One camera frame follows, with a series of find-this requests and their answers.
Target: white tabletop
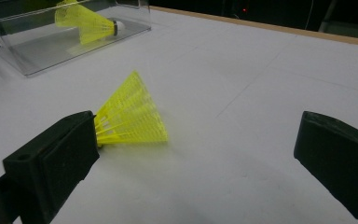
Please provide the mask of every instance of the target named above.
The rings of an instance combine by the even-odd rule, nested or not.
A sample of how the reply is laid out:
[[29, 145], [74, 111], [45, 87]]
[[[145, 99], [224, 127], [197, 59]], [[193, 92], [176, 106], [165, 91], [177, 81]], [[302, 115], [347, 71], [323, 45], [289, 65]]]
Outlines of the white tabletop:
[[358, 223], [296, 159], [304, 110], [358, 129], [358, 46], [152, 10], [152, 31], [22, 77], [0, 60], [2, 159], [139, 71], [167, 145], [109, 146], [52, 223]]

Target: shuttlecock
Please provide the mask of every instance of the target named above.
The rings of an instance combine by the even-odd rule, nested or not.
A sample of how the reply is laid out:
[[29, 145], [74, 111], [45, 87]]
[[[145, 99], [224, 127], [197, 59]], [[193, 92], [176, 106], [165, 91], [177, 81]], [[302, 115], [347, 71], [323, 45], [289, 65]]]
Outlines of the shuttlecock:
[[101, 107], [94, 123], [98, 145], [168, 140], [156, 105], [135, 71]]
[[57, 6], [66, 7], [60, 7], [56, 10], [56, 25], [59, 27], [78, 27], [82, 45], [110, 35], [117, 35], [118, 31], [125, 29], [125, 25], [121, 21], [110, 21], [79, 5], [76, 0], [64, 0]]

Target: shuttlecock cork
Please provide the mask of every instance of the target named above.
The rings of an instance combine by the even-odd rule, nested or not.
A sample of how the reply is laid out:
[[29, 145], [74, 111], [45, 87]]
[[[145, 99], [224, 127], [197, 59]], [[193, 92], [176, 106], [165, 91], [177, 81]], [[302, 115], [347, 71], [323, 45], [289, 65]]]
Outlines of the shuttlecock cork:
[[94, 123], [98, 145], [168, 140], [157, 107], [136, 71], [101, 107]]
[[55, 12], [56, 25], [59, 27], [77, 27], [82, 45], [110, 35], [117, 35], [119, 31], [125, 29], [125, 25], [121, 21], [110, 21], [79, 5], [76, 0], [64, 0], [58, 3], [57, 7], [60, 8]]

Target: white table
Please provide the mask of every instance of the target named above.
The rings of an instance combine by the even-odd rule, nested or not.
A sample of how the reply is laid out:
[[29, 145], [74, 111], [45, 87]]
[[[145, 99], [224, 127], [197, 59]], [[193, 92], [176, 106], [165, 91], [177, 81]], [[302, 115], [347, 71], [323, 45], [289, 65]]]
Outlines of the white table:
[[169, 143], [105, 147], [52, 223], [358, 223], [293, 156], [304, 110], [358, 129], [358, 45], [151, 15], [151, 32], [36, 77], [0, 61], [0, 175], [3, 158], [96, 112], [136, 69]]

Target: cable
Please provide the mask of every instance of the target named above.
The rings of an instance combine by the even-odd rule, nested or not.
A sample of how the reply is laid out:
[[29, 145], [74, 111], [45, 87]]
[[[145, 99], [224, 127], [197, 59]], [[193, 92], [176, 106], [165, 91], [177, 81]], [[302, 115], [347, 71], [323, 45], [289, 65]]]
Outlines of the cable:
[[[312, 2], [310, 3], [310, 14], [312, 13], [312, 9], [313, 9], [313, 0], [312, 0]], [[304, 30], [307, 30], [308, 24], [310, 23], [310, 14], [308, 15], [307, 24], [305, 24]]]

